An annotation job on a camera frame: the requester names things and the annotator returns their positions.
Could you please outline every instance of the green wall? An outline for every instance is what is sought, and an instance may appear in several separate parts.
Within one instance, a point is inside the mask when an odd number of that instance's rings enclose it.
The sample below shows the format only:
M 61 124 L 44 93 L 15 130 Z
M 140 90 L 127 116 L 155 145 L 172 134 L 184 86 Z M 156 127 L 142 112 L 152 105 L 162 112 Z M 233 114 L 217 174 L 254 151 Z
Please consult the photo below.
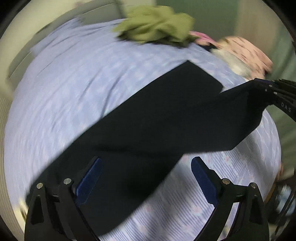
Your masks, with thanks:
M 195 18 L 194 30 L 214 40 L 233 35 L 239 0 L 157 0 L 157 5 L 170 6 Z

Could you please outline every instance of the bed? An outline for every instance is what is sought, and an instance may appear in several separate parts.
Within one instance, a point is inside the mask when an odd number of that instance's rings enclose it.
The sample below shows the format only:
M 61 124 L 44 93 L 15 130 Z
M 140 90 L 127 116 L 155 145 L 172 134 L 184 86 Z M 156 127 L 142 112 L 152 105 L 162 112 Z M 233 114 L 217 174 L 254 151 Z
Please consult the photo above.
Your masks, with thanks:
M 119 41 L 112 31 L 122 21 L 119 5 L 93 2 L 38 32 L 10 65 L 15 98 L 11 106 L 2 104 L 6 116 L 10 108 L 4 137 L 7 205 L 18 206 L 38 175 L 81 133 L 186 60 L 221 82 L 223 90 L 245 82 L 226 63 L 195 44 L 178 49 Z M 100 238 L 193 240 L 213 210 L 191 173 L 195 156 L 235 184 L 256 182 L 265 199 L 279 170 L 281 149 L 275 124 L 264 111 L 258 128 L 233 150 L 184 155 L 132 216 Z

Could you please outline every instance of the yellow object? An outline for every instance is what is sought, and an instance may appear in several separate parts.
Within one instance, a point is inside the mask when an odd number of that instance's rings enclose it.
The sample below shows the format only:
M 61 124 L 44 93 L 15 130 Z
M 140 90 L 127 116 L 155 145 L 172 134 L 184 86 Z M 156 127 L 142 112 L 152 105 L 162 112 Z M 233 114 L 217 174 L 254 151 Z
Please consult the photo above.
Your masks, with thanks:
M 168 6 L 138 6 L 114 31 L 118 37 L 138 43 L 159 42 L 187 46 L 196 37 L 189 35 L 194 19 L 185 13 L 175 14 Z

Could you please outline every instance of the green cloth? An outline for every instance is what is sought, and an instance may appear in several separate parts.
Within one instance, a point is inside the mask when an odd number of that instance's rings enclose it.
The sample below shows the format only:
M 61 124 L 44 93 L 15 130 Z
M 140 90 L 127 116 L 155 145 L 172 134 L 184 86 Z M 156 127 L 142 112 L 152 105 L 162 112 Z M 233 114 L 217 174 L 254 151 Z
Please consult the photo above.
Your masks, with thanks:
M 118 37 L 138 43 L 158 42 L 185 47 L 196 37 L 190 36 L 194 19 L 185 13 L 175 14 L 168 6 L 138 6 L 114 31 Z

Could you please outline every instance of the blue gripper pad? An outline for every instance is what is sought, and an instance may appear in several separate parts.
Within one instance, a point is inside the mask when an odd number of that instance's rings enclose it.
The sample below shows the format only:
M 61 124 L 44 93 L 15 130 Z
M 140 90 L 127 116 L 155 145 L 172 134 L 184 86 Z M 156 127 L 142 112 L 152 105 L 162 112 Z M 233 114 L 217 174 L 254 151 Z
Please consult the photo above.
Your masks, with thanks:
M 79 207 L 81 204 L 86 203 L 92 189 L 96 185 L 102 172 L 102 160 L 97 158 L 85 176 L 81 179 L 80 183 L 76 187 L 76 199 L 75 203 Z
M 217 189 L 209 177 L 210 170 L 203 160 L 198 156 L 191 160 L 191 171 L 202 190 L 208 203 L 214 207 L 218 204 Z

